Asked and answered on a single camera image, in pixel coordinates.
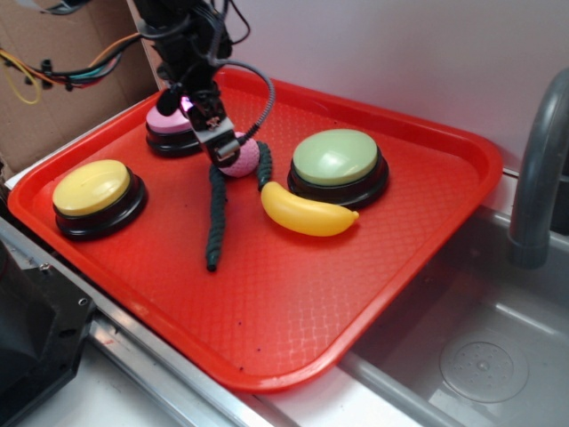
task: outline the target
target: wire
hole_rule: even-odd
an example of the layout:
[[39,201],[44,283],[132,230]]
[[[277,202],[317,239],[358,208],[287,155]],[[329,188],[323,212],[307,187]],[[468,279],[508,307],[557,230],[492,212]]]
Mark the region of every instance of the wire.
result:
[[273,157],[270,154],[270,148],[265,142],[257,141],[259,147],[259,166],[257,166],[257,180],[259,185],[257,189],[261,191],[265,184],[270,181],[273,173]]
[[123,37],[120,40],[116,40],[112,45],[110,45],[107,49],[105,49],[103,52],[101,52],[99,54],[99,56],[97,56],[97,58],[95,58],[90,64],[89,67],[94,66],[98,60],[100,60],[103,56],[105,56],[109,51],[111,51],[112,49],[114,49],[115,47],[117,47],[118,45],[120,45],[122,42],[126,42],[126,41],[136,41],[139,38],[141,38],[140,33],[134,33],[134,34],[130,34],[129,36]]
[[228,9],[229,0],[223,0],[223,9],[217,17],[215,30],[213,32],[212,44],[210,44],[210,50],[207,53],[207,61],[212,66],[215,66],[215,61],[217,60],[217,53],[220,49],[221,37],[223,35],[223,29],[225,28],[225,18],[228,15]]
[[[33,68],[2,48],[0,48],[0,56],[6,60],[7,66],[14,66],[18,71],[20,71],[26,79],[34,85],[37,91],[39,90],[41,92],[41,86],[37,82],[37,79],[48,85],[64,85],[68,90],[72,90],[74,88],[83,89],[85,87],[96,85],[104,77],[108,76],[120,62],[123,51],[141,38],[142,35],[140,33],[133,33],[129,36],[116,40],[101,52],[87,68],[74,71],[56,72],[50,70],[47,72],[44,69]],[[23,101],[27,101],[26,103],[32,102],[23,99],[21,93],[16,89],[12,78],[9,75],[6,76],[11,88],[17,94],[18,98]],[[37,102],[39,102],[39,95],[37,95],[36,99],[33,101],[33,103]]]
[[245,32],[245,35],[242,36],[240,39],[238,39],[237,41],[233,42],[233,44],[239,44],[241,42],[243,42],[250,34],[251,34],[251,26],[249,25],[249,22],[247,21],[247,19],[245,18],[245,16],[243,16],[243,14],[241,13],[241,11],[237,8],[235,2],[233,0],[229,0],[229,2],[231,3],[231,5],[233,6],[233,10],[237,13],[237,16],[239,16],[239,19],[245,24],[245,26],[247,27],[247,31]]
[[249,131],[247,131],[244,136],[239,137],[240,141],[245,142],[248,139],[252,138],[257,133],[257,131],[259,131],[260,126],[267,119],[268,114],[273,109],[273,105],[275,104],[275,99],[276,99],[275,86],[273,85],[273,82],[270,81],[270,78],[268,78],[268,76],[265,75],[265,73],[263,73],[260,69],[254,67],[251,64],[242,62],[240,60],[229,60],[229,59],[215,60],[215,66],[218,67],[218,70],[225,65],[233,65],[235,67],[246,68],[252,71],[254,74],[259,76],[265,82],[265,85],[267,85],[268,88],[268,99],[265,109],[262,111],[259,118],[254,123],[254,125],[249,129]]
[[205,247],[207,269],[211,272],[217,270],[221,256],[223,234],[225,232],[225,204],[227,202],[227,189],[223,173],[215,165],[210,166],[210,183],[212,184],[212,201],[210,205],[211,225]]
[[33,76],[31,75],[31,73],[29,73],[29,71],[25,67],[22,67],[22,65],[17,60],[14,61],[14,58],[9,53],[0,49],[0,56],[2,56],[2,58],[9,61],[9,63],[13,64],[17,69],[19,69],[20,72],[29,79],[29,81],[32,83],[32,85],[36,89],[35,99],[33,99],[32,101],[27,100],[21,94],[21,92],[18,90],[18,88],[16,87],[16,84],[13,82],[12,77],[10,76],[10,73],[8,72],[8,66],[4,66],[4,74],[6,76],[6,80],[8,81],[8,85],[10,86],[12,91],[15,93],[15,95],[18,97],[18,99],[20,101],[28,104],[28,105],[37,104],[42,99],[42,88],[40,87],[39,82],[37,80],[35,80],[33,78]]

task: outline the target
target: white wall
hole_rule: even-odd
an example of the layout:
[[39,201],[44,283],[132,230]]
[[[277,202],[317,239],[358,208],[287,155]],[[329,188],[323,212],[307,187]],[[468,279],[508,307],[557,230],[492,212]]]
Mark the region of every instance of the white wall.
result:
[[[234,58],[274,78],[478,133],[519,169],[569,67],[569,0],[236,0]],[[228,26],[239,38],[232,12]]]

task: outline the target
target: green button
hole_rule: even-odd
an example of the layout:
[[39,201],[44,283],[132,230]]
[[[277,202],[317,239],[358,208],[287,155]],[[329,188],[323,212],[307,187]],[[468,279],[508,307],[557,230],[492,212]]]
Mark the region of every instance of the green button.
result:
[[301,142],[293,154],[297,174],[304,181],[322,186],[357,181],[372,171],[376,161],[373,138],[351,129],[315,133]]

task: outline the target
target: yellow button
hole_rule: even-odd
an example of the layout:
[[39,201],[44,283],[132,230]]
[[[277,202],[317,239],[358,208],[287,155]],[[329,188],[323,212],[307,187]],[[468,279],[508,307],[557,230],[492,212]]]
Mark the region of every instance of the yellow button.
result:
[[55,188],[52,201],[65,215],[94,214],[116,202],[128,188],[130,175],[117,160],[99,160],[81,166]]

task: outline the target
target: pink ball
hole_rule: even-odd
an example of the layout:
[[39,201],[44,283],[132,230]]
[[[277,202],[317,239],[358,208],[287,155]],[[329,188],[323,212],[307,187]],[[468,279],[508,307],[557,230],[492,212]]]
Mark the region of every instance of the pink ball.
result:
[[[243,133],[237,132],[236,136],[242,136]],[[246,176],[259,165],[259,146],[257,141],[253,138],[247,140],[245,144],[239,150],[239,158],[236,162],[227,167],[221,167],[220,171],[228,176],[233,176],[234,178],[241,178]]]

